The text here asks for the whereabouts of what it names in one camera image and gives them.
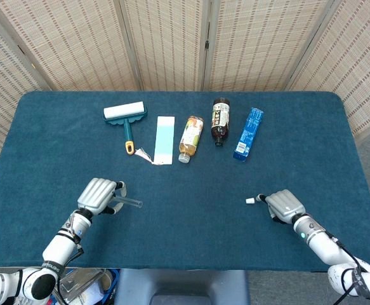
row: gray chair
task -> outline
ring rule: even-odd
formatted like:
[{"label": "gray chair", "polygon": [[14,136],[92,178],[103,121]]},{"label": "gray chair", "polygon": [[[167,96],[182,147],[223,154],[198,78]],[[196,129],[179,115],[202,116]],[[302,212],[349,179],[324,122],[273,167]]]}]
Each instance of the gray chair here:
[{"label": "gray chair", "polygon": [[121,269],[115,305],[249,305],[247,272]]}]

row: white roller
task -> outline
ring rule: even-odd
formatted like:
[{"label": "white roller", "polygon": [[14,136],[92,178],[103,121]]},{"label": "white roller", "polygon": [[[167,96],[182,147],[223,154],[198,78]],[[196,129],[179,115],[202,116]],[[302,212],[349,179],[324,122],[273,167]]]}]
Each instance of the white roller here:
[{"label": "white roller", "polygon": [[104,117],[106,119],[119,118],[121,116],[130,116],[132,114],[139,114],[145,111],[143,102],[130,103],[120,106],[108,107],[104,110]]}]

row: bottle label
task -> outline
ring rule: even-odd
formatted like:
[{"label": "bottle label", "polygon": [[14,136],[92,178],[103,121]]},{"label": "bottle label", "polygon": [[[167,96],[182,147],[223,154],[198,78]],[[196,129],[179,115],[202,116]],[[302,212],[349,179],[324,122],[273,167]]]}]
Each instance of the bottle label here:
[{"label": "bottle label", "polygon": [[189,118],[180,142],[185,145],[197,146],[202,129],[203,121],[196,118]]},{"label": "bottle label", "polygon": [[230,106],[224,103],[213,105],[213,117],[211,118],[211,127],[228,125],[230,121]]}]

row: white plastic lid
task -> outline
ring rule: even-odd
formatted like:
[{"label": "white plastic lid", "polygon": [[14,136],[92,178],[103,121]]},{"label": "white plastic lid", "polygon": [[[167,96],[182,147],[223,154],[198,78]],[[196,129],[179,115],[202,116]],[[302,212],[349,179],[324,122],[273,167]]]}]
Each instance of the white plastic lid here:
[{"label": "white plastic lid", "polygon": [[181,152],[178,159],[182,163],[189,163],[190,156],[187,153],[185,153],[185,152]]}]

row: bottle cap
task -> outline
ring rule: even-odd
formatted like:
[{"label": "bottle cap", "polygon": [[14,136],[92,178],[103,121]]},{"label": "bottle cap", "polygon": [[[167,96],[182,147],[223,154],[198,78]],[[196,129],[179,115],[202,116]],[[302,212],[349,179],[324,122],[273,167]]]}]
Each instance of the bottle cap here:
[{"label": "bottle cap", "polygon": [[219,137],[216,138],[216,146],[223,146],[223,143],[224,141],[222,138]]},{"label": "bottle cap", "polygon": [[181,152],[178,159],[182,163],[189,163],[190,156],[185,152]]}]

